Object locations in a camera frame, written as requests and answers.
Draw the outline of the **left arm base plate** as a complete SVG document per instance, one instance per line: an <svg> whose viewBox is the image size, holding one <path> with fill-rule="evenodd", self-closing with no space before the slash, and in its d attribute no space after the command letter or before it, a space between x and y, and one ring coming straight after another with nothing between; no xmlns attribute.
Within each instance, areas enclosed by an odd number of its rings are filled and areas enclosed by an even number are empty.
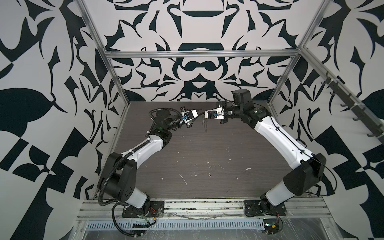
<svg viewBox="0 0 384 240"><path fill-rule="evenodd" d="M164 201L146 201L141 208L134 206L124 207L122 217L123 218L136 218L141 215L145 217L156 217L164 212L165 202Z"/></svg>

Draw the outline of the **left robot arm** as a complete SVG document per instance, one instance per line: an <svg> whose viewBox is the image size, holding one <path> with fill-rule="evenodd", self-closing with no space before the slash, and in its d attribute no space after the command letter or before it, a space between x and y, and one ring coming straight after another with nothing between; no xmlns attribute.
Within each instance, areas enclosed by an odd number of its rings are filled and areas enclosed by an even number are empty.
<svg viewBox="0 0 384 240"><path fill-rule="evenodd" d="M137 170L152 155L163 150L172 138L172 131L183 125L190 128L195 119L204 113L201 109L179 111L173 108L158 108L149 111L152 125L146 138L135 147L119 153L111 153L98 182L98 204L130 205L141 209L150 197L136 187Z"/></svg>

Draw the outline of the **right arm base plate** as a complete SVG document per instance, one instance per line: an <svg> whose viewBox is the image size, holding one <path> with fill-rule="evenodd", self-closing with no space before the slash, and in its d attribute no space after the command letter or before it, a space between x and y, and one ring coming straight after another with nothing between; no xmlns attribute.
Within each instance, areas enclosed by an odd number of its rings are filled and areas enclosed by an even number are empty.
<svg viewBox="0 0 384 240"><path fill-rule="evenodd" d="M267 200L245 200L245 215L247 217L259 216L285 216L286 207L284 203L273 206Z"/></svg>

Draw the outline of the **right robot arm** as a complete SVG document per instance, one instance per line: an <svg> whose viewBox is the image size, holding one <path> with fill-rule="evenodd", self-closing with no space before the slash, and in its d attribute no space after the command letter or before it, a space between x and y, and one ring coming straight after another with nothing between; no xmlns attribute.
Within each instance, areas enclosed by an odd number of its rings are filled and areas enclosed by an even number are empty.
<svg viewBox="0 0 384 240"><path fill-rule="evenodd" d="M261 196L263 210L273 209L295 196L301 196L322 180L326 158L322 154L314 154L289 135L264 106L252 100L248 90L234 91L233 101L219 102L218 107L207 111L205 116L220 120L221 124L229 119L242 120L268 140L288 163L291 172Z"/></svg>

